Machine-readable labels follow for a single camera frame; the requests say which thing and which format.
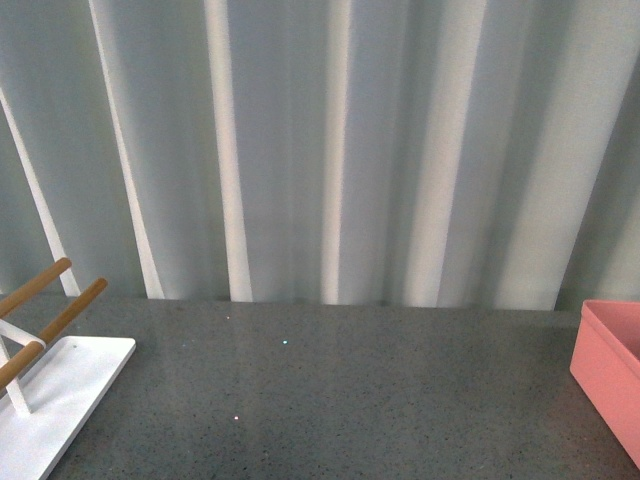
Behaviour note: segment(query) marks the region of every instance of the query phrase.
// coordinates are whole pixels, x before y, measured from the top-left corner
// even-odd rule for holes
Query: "white wooden stand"
[[[98,278],[38,336],[3,320],[69,267],[61,258],[0,299],[0,480],[49,476],[136,347],[132,338],[64,337],[18,379],[107,286]],[[23,348],[9,358],[2,337]]]
[[[0,399],[0,477],[46,478],[135,349],[132,338],[64,337],[20,379],[31,413]]]

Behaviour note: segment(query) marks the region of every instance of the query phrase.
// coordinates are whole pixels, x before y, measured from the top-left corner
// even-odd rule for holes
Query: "wooden dowel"
[[[65,308],[49,325],[38,335],[48,345],[58,336],[71,321],[78,316],[107,286],[104,278],[99,278],[93,282],[89,288],[80,294],[73,302]],[[29,365],[34,358],[43,350],[38,342],[29,342],[22,347],[6,364],[0,368],[0,390],[9,385],[18,374]]]
[[[60,274],[70,266],[71,260],[68,258],[61,258],[44,272],[40,273],[37,277],[32,278],[15,292],[0,300],[0,318],[5,317],[24,302],[29,300],[36,293],[58,278]]]
[[[87,306],[102,292],[107,286],[104,278],[99,278],[93,282],[89,288],[80,294],[73,302],[65,308],[44,330],[40,332],[40,337],[48,345],[51,341],[71,323]]]
[[[0,368],[0,390],[9,385],[18,374],[44,350],[38,342],[29,342]]]

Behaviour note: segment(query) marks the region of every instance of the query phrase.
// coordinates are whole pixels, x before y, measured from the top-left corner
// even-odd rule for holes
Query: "white curtain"
[[[640,300],[637,0],[0,3],[0,293]]]

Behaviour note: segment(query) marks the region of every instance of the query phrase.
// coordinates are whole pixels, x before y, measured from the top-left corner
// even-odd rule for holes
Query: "table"
[[[137,349],[50,478],[640,479],[569,373],[578,322],[100,298],[66,334]]]

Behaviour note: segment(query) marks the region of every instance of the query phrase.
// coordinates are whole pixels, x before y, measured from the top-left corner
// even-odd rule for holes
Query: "pink container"
[[[640,303],[585,301],[570,370],[640,468]]]

